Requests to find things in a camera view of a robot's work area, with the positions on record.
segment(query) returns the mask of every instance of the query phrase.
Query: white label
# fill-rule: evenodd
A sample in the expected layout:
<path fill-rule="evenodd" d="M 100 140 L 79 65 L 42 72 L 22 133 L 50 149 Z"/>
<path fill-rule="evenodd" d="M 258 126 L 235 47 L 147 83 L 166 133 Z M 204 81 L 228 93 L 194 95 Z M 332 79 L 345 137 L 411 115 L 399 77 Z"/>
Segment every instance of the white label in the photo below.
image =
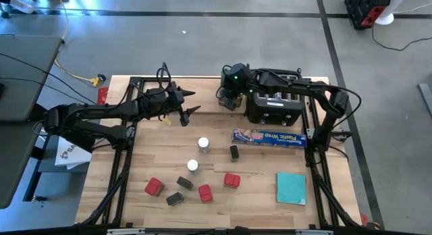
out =
<path fill-rule="evenodd" d="M 283 103 L 272 103 L 272 102 L 267 102 L 268 105 L 272 105 L 272 106 L 279 106 L 279 107 L 283 107 L 284 104 Z"/>

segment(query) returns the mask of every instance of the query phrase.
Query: concrete floor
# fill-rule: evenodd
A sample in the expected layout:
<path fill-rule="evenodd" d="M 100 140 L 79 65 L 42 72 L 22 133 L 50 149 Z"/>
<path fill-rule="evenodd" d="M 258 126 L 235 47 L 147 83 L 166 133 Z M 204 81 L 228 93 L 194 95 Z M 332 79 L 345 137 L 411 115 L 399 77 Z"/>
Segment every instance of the concrete floor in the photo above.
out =
<path fill-rule="evenodd" d="M 24 1 L 40 8 L 61 8 L 57 0 Z M 432 118 L 416 87 L 422 82 L 432 86 L 431 41 L 417 43 L 403 52 L 389 51 L 372 41 L 370 30 L 355 31 L 348 19 L 330 18 L 328 24 L 342 82 L 341 75 L 335 73 L 338 66 L 332 63 L 326 41 L 329 35 L 325 34 L 321 18 L 291 15 L 320 13 L 317 0 L 66 1 L 65 6 L 71 9 L 70 30 L 60 61 L 65 68 L 83 76 L 102 73 L 109 79 L 116 74 L 154 74 L 162 61 L 175 75 L 218 75 L 224 64 L 248 62 L 255 68 L 302 68 L 305 76 L 327 76 L 334 84 L 355 90 L 363 98 L 355 121 L 365 161 L 358 152 L 358 143 L 357 152 L 351 140 L 346 149 L 360 211 L 375 221 L 380 220 L 380 211 L 386 230 L 432 233 L 432 179 L 428 178 Z M 405 0 L 399 9 L 426 3 L 432 0 Z M 323 4 L 328 14 L 346 12 L 343 0 L 323 0 Z M 94 13 L 83 15 L 83 9 Z M 271 12 L 290 16 L 146 16 L 142 11 Z M 39 12 L 44 14 L 12 14 L 10 19 L 1 19 L 0 34 L 64 33 L 67 21 L 63 13 L 47 15 L 43 9 Z M 432 6 L 411 14 L 432 14 Z M 431 22 L 397 19 L 390 26 L 377 26 L 375 37 L 386 45 L 402 47 L 416 38 L 431 36 Z M 96 99 L 95 89 L 56 67 L 51 73 Z M 52 78 L 47 84 L 72 94 Z M 48 88 L 44 88 L 39 99 L 45 107 L 73 102 Z M 12 205 L 0 210 L 1 231 L 69 226 L 74 222 L 85 175 L 44 174 L 36 193 L 55 199 L 41 207 L 23 203 L 20 198 L 32 165 L 29 161 Z M 372 187 L 367 180 L 364 182 L 361 173 L 365 169 L 369 169 L 379 205 L 374 205 L 369 194 L 372 209 L 366 193 Z"/>

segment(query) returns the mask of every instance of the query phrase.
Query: blue cloth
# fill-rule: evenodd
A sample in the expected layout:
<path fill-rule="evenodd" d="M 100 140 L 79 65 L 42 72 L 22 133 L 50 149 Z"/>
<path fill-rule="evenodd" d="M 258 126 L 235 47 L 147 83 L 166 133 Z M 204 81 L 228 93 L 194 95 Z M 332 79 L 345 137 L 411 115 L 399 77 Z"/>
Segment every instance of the blue cloth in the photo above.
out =
<path fill-rule="evenodd" d="M 280 203 L 306 204 L 306 176 L 278 172 L 276 174 L 276 200 Z"/>

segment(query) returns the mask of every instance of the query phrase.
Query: wooden tabletop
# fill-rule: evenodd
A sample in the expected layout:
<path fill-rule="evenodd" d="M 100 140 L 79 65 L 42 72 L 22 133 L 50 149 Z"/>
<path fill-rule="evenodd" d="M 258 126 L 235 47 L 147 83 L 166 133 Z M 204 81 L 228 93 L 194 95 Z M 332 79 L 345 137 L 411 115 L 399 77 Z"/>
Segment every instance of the wooden tabletop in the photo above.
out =
<path fill-rule="evenodd" d="M 116 104 L 129 83 L 129 76 L 113 76 L 109 86 L 107 102 Z M 327 78 L 312 78 L 328 82 Z M 302 132 L 301 118 L 290 127 L 251 124 L 245 117 L 244 103 L 235 112 L 217 104 L 215 92 L 220 85 L 218 78 L 175 78 L 177 85 L 196 92 L 186 97 L 185 107 L 202 107 L 190 118 L 186 127 L 181 127 L 178 114 L 169 116 L 172 125 L 155 120 L 142 120 L 138 124 L 128 187 L 124 203 L 122 224 L 133 222 L 135 227 L 147 228 L 308 228 L 318 223 L 317 206 L 313 192 L 310 170 L 305 166 L 304 150 L 276 147 L 238 145 L 240 158 L 232 163 L 229 146 L 233 128 L 275 130 L 279 132 Z M 156 87 L 148 83 L 147 88 Z M 317 105 L 320 121 L 325 112 Z M 114 126 L 120 120 L 103 120 L 106 126 Z M 200 137 L 210 140 L 209 155 L 198 152 Z M 344 150 L 343 145 L 332 145 Z M 76 222 L 86 219 L 107 192 L 114 150 L 109 147 L 96 150 L 88 169 L 84 190 L 76 216 Z M 200 164 L 200 173 L 192 175 L 186 168 L 188 160 Z M 333 184 L 333 192 L 351 215 L 360 223 L 360 213 L 352 185 L 350 169 L 346 158 L 330 149 L 327 161 Z M 291 205 L 276 202 L 277 172 L 291 172 L 306 175 L 306 205 Z M 241 177 L 237 189 L 223 186 L 226 173 Z M 194 183 L 189 191 L 176 181 L 179 176 Z M 152 197 L 144 188 L 152 178 L 165 184 L 159 197 Z M 213 193 L 212 203 L 201 203 L 198 187 L 209 184 Z M 184 195 L 184 201 L 170 207 L 166 198 L 175 192 Z M 330 222 L 328 202 L 324 194 L 323 204 L 327 221 Z M 111 207 L 110 218 L 114 217 L 116 197 Z"/>

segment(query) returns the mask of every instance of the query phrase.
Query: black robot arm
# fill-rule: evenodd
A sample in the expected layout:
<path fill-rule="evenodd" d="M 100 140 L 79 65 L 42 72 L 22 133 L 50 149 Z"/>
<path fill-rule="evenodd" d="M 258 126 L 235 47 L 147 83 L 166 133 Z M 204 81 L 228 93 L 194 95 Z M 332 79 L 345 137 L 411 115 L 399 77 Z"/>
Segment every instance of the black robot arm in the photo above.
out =
<path fill-rule="evenodd" d="M 132 101 L 118 105 L 59 105 L 45 113 L 44 129 L 48 134 L 68 139 L 72 133 L 95 138 L 106 138 L 113 149 L 126 149 L 130 138 L 125 126 L 102 126 L 84 120 L 118 118 L 127 122 L 151 119 L 178 112 L 182 126 L 189 124 L 189 116 L 200 106 L 183 110 L 184 97 L 195 92 L 183 90 L 170 82 L 166 88 L 153 88 Z"/>
<path fill-rule="evenodd" d="M 269 95 L 291 93 L 310 96 L 318 100 L 326 115 L 323 123 L 315 130 L 311 141 L 320 151 L 328 150 L 333 126 L 345 114 L 348 104 L 348 94 L 337 86 L 330 86 L 324 82 L 311 82 L 306 79 L 284 79 L 271 70 L 249 70 L 248 65 L 245 66 L 242 63 L 232 66 L 224 75 L 222 87 L 224 97 L 229 99 L 226 101 L 226 107 L 231 110 L 235 109 L 233 102 L 238 96 L 255 93 Z"/>

